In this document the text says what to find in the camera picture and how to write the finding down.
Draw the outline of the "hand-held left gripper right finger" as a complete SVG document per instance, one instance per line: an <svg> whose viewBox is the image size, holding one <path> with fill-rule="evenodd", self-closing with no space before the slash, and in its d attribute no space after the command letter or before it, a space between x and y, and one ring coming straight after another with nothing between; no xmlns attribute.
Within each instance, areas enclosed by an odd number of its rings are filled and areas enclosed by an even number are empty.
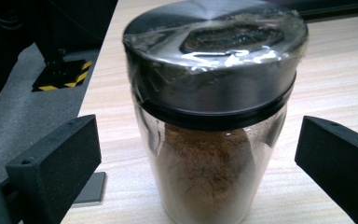
<svg viewBox="0 0 358 224"><path fill-rule="evenodd" d="M296 164L358 224L358 133L334 121L306 116Z"/></svg>

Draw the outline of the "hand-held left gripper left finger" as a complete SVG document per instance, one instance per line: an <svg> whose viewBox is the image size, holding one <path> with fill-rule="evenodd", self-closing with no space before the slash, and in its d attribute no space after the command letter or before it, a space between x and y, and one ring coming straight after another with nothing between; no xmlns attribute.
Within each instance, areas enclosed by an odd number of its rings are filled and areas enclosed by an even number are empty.
<svg viewBox="0 0 358 224"><path fill-rule="evenodd" d="M101 163L96 117L71 119L6 165L24 224L60 224Z"/></svg>

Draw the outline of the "black stand with striped base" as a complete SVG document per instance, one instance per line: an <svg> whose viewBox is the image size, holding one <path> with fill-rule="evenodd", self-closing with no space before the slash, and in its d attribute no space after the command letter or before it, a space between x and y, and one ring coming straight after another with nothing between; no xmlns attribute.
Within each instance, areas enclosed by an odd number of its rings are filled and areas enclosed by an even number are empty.
<svg viewBox="0 0 358 224"><path fill-rule="evenodd" d="M87 77L91 61L77 60L66 62L55 47L47 23L42 19L42 11L36 0L24 0L31 10L33 35L45 68L33 84L33 91L54 91L80 86Z"/></svg>

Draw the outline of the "grey table bracket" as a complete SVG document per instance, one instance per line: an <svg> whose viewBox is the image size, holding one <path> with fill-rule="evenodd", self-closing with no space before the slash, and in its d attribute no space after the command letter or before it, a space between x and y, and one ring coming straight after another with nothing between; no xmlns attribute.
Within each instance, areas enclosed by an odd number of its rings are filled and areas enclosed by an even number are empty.
<svg viewBox="0 0 358 224"><path fill-rule="evenodd" d="M105 172L94 173L73 203L73 207L99 204L103 199Z"/></svg>

